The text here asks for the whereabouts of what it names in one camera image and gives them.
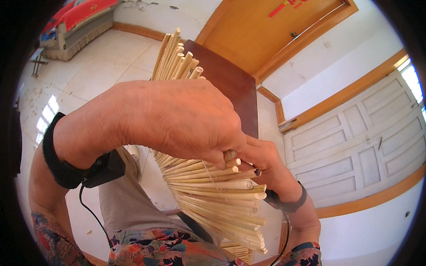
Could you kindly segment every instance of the hand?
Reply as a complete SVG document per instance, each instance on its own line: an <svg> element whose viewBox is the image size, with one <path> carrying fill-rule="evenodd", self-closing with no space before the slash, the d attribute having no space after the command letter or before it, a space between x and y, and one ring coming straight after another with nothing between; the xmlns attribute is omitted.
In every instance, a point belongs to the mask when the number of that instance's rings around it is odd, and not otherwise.
<svg viewBox="0 0 426 266"><path fill-rule="evenodd" d="M241 164L243 171L252 169L253 166L260 169L262 175L253 178L253 181L266 184L268 189L279 195L282 202L296 202L300 199L302 189L282 162L275 143L247 136L247 146L237 157L245 161Z"/></svg>
<svg viewBox="0 0 426 266"><path fill-rule="evenodd" d="M247 142L232 103L203 79L118 83L62 118L57 127L60 124L83 134L71 139L68 134L63 140L68 148L82 141L102 152L138 144L178 158L203 159L222 169L223 152L239 152ZM55 150L57 139L60 136L55 137Z"/></svg>

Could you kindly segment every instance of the gray pants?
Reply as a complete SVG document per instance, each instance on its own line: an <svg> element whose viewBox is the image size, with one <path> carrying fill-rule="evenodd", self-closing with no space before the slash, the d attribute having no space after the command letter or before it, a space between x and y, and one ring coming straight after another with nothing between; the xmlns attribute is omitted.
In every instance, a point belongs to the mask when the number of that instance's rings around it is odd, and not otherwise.
<svg viewBox="0 0 426 266"><path fill-rule="evenodd" d="M112 238L121 229L150 228L171 228L193 234L181 219L170 218L154 206L139 184L142 178L139 164L124 147L117 151L126 164L126 173L121 178L99 186L99 201L108 236ZM204 229L211 235L215 245L219 246L223 237Z"/></svg>

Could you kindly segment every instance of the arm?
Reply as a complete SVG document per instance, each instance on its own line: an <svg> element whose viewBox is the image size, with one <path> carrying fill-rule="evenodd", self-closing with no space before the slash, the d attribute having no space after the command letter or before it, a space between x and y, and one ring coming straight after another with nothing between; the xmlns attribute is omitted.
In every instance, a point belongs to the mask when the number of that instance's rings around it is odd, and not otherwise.
<svg viewBox="0 0 426 266"><path fill-rule="evenodd" d="M127 144L224 167L223 151L241 151L246 138L231 102L206 80L131 81L59 120L53 143L60 160L80 169ZM55 182L39 146L30 174L31 211L57 223L72 240L67 192Z"/></svg>
<svg viewBox="0 0 426 266"><path fill-rule="evenodd" d="M247 146L238 156L262 170L262 175L254 178L253 181L258 184L266 184L268 189L274 190L279 195L282 202L297 202L300 199L302 187L283 164L273 142L247 136ZM289 213L288 216L293 229L284 254L302 243L318 243L321 223L309 195L307 195L305 203L295 213Z"/></svg>

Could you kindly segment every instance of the tiled floor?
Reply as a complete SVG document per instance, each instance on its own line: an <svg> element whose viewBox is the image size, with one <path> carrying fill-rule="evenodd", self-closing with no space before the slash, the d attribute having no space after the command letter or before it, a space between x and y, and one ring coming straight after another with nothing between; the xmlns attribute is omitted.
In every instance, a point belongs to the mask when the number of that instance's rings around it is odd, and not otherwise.
<svg viewBox="0 0 426 266"><path fill-rule="evenodd" d="M114 84L130 80L149 80L160 49L160 42L128 32L108 30L97 37L70 61L49 60L31 77L28 64L20 80L20 111L23 131L21 174L16 179L24 217L31 224L28 204L29 168L34 151L54 113L68 114L104 92ZM284 156L284 143L278 131L274 104L258 93L259 138L277 144ZM147 147L139 146L139 163L143 171L141 185L159 210L176 209L160 170ZM73 235L80 248L100 259L108 260L109 247L101 227L78 199L79 188L66 195ZM100 218L98 189L85 189L83 202ZM255 254L254 262L278 254L282 214L262 202L259 215L267 218L262 228L266 255Z"/></svg>

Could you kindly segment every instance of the patterned shirt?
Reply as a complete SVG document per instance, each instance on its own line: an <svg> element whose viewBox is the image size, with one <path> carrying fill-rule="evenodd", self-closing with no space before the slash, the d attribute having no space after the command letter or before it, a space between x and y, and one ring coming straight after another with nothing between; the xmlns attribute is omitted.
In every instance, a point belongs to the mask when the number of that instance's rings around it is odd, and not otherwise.
<svg viewBox="0 0 426 266"><path fill-rule="evenodd" d="M73 237L56 221L31 213L37 243L49 265L90 266ZM120 230L112 238L109 266L247 266L231 253L187 232L152 228ZM320 246L309 242L286 254L278 266L321 265Z"/></svg>

